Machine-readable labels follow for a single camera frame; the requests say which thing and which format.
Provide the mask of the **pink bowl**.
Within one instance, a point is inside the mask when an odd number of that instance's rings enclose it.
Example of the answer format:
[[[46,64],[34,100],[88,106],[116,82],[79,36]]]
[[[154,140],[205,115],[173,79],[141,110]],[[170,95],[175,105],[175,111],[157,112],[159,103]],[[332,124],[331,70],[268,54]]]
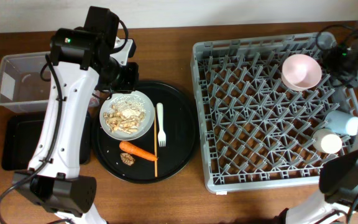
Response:
[[[282,65],[282,82],[295,91],[304,91],[316,86],[322,79],[322,69],[312,57],[295,54]]]

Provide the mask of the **cream cup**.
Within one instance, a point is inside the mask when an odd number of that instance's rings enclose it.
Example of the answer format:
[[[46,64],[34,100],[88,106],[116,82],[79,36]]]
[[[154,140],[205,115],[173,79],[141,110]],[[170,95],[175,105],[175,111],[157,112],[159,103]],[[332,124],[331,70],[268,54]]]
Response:
[[[319,129],[313,134],[313,147],[326,154],[334,154],[342,148],[341,138],[330,129]]]

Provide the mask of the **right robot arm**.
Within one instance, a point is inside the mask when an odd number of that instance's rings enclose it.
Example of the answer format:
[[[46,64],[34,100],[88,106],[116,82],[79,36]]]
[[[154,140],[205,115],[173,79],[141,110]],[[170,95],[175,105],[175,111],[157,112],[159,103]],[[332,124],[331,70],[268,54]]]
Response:
[[[323,67],[342,86],[358,82],[358,26],[337,46],[323,50]],[[345,217],[350,223],[358,213],[358,133],[351,151],[323,166],[319,189],[297,207],[286,208],[274,223],[332,223]]]

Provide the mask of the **grey dishwasher rack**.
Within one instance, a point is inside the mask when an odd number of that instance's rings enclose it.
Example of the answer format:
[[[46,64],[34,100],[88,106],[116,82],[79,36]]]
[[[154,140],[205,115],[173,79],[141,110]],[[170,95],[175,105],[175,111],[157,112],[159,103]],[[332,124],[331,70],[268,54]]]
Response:
[[[295,91],[281,79],[284,61],[320,59],[334,36],[292,34],[198,42],[191,73],[200,126],[205,187],[213,194],[317,184],[337,158],[313,147],[313,134],[335,110],[357,115],[354,90],[333,88],[323,73],[313,88]]]

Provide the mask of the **blue cup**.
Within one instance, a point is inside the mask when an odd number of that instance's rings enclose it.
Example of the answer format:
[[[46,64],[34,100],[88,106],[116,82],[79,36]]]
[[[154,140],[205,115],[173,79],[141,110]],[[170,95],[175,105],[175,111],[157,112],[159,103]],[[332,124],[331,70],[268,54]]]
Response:
[[[326,128],[337,134],[355,136],[358,133],[358,117],[342,111],[329,112],[324,120]]]

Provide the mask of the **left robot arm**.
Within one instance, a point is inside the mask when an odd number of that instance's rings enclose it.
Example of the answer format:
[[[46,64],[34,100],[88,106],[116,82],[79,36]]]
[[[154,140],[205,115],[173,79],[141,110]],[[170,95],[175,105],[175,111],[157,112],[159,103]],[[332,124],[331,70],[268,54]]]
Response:
[[[42,132],[27,170],[14,173],[12,190],[60,222],[103,222],[96,179],[80,175],[80,144],[93,92],[129,93],[139,80],[131,62],[136,46],[118,38],[122,27],[115,13],[91,6],[83,26],[56,31],[45,56],[51,81]]]

